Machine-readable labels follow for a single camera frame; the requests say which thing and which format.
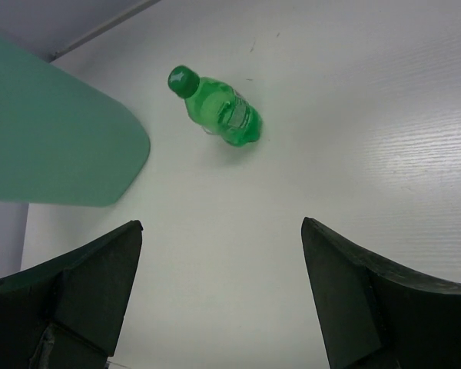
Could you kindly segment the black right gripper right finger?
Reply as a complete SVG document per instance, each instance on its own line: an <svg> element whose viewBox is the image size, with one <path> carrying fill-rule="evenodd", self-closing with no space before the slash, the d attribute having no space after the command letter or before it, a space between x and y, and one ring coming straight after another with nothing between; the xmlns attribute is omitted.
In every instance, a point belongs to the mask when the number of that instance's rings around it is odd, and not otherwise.
<svg viewBox="0 0 461 369"><path fill-rule="evenodd" d="M304 258L331 368L461 368L461 284L305 218Z"/></svg>

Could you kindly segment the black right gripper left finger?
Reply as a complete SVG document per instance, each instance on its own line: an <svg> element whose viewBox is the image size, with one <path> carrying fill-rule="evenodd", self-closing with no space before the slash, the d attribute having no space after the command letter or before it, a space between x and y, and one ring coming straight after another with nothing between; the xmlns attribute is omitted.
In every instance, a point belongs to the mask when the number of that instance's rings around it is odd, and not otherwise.
<svg viewBox="0 0 461 369"><path fill-rule="evenodd" d="M140 221L0 278L0 368L104 368L142 246Z"/></svg>

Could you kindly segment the green plastic soda bottle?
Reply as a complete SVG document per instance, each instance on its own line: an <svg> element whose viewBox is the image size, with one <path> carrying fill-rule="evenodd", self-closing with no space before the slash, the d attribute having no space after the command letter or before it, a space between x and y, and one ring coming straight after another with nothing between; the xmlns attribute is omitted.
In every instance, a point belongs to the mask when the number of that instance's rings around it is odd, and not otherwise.
<svg viewBox="0 0 461 369"><path fill-rule="evenodd" d="M169 74L167 85L184 101L189 118L208 134L217 135L234 147L260 139L261 116L229 84L179 65Z"/></svg>

